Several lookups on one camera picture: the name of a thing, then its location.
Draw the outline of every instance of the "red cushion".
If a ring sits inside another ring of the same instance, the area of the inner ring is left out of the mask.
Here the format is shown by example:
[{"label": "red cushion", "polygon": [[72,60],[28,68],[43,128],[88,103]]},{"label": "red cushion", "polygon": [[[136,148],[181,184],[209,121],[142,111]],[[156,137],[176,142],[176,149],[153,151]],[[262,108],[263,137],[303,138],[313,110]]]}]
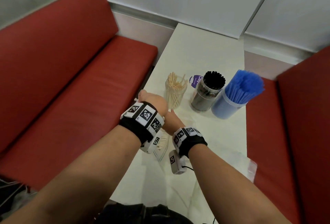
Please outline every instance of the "red cushion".
[{"label": "red cushion", "polygon": [[0,174],[37,190],[113,129],[157,48],[115,36],[0,160]]},{"label": "red cushion", "polygon": [[107,0],[58,0],[0,31],[0,152],[117,31]]},{"label": "red cushion", "polygon": [[258,165],[255,185],[293,224],[302,223],[276,82],[246,105],[247,155]]},{"label": "red cushion", "polygon": [[330,47],[278,76],[307,223],[328,223]]}]

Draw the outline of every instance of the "forearm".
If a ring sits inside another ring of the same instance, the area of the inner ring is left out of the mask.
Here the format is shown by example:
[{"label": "forearm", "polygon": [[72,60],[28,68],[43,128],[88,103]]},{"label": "forearm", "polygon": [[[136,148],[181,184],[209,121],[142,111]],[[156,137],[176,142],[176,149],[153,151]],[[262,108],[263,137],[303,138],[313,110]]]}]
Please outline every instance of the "forearm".
[{"label": "forearm", "polygon": [[219,223],[290,223],[253,183],[207,146],[193,146],[189,159]]},{"label": "forearm", "polygon": [[116,126],[56,176],[10,221],[80,223],[90,220],[102,210],[140,146],[135,134]]}]

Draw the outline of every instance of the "black cable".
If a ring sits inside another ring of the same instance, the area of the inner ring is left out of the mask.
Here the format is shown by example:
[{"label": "black cable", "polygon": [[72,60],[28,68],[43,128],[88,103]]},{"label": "black cable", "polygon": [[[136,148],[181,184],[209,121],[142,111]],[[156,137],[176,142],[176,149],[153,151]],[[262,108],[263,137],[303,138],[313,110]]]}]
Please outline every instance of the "black cable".
[{"label": "black cable", "polygon": [[191,169],[192,171],[194,171],[192,168],[190,168],[190,167],[187,167],[187,166],[182,166],[183,168],[189,168],[189,169]]}]

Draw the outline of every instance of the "blue straw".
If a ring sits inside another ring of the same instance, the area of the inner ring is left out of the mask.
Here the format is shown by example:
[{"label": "blue straw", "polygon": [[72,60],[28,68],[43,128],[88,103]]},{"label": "blue straw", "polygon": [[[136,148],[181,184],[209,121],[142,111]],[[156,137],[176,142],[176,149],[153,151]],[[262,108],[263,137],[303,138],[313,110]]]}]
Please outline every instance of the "blue straw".
[{"label": "blue straw", "polygon": [[226,96],[237,104],[247,103],[264,90],[262,78],[245,70],[238,70],[225,88]]}]

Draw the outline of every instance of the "hand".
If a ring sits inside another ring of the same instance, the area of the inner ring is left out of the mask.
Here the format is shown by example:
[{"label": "hand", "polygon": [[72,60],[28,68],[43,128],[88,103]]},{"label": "hand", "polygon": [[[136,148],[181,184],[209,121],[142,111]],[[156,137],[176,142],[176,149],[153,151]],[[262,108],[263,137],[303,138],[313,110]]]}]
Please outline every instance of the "hand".
[{"label": "hand", "polygon": [[163,97],[148,93],[144,89],[142,89],[138,95],[138,102],[141,101],[146,101],[152,104],[161,116],[164,116],[168,112],[168,105]]},{"label": "hand", "polygon": [[183,128],[185,125],[180,120],[180,118],[174,113],[174,110],[171,109],[170,112],[167,112],[165,115],[165,124],[163,125],[163,129],[169,135],[173,136],[173,134],[179,129]]}]

